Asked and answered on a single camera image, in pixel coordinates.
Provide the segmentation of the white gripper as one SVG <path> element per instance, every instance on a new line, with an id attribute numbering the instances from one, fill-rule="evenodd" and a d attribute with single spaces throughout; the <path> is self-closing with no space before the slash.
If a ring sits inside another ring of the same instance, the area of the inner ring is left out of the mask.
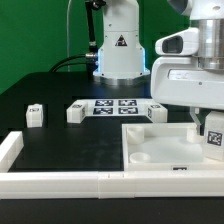
<path id="1" fill-rule="evenodd" d="M 151 96 L 161 104 L 189 106 L 189 114 L 202 133 L 199 108 L 224 110 L 224 71 L 201 67 L 199 29 L 188 28 L 159 39 L 159 58 L 151 74 Z"/>

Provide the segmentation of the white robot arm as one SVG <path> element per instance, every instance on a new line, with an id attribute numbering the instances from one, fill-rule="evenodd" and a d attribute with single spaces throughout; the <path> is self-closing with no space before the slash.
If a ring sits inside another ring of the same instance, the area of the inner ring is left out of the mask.
<path id="1" fill-rule="evenodd" d="M 190 27 L 156 41 L 159 58 L 145 66 L 139 43 L 137 0 L 90 0 L 103 10 L 104 42 L 93 77 L 111 85 L 151 78 L 151 96 L 162 104 L 224 110 L 224 0 L 167 0 Z"/>

